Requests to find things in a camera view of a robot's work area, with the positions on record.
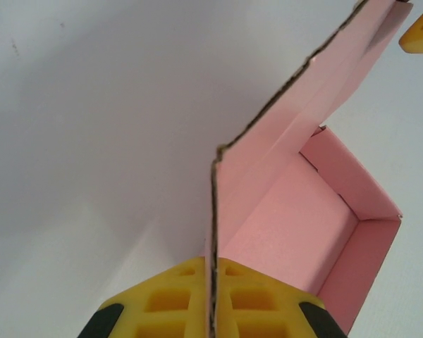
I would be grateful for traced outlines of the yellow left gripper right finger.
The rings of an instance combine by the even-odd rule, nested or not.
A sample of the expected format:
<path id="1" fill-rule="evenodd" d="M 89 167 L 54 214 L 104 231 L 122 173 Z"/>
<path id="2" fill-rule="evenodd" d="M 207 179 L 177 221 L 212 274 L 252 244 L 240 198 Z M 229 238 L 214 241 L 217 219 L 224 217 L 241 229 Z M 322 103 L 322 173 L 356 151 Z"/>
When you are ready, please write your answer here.
<path id="1" fill-rule="evenodd" d="M 343 337 L 315 295 L 227 258 L 218 260 L 217 337 Z"/>

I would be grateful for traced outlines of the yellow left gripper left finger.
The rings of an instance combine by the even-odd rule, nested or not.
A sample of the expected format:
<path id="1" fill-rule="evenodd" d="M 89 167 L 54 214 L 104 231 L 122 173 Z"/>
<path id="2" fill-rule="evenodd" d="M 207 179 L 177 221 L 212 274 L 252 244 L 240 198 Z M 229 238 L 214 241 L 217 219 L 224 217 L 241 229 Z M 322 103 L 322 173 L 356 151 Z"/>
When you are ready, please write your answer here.
<path id="1" fill-rule="evenodd" d="M 79 337 L 206 337 L 205 259 L 186 260 L 107 299 Z"/>

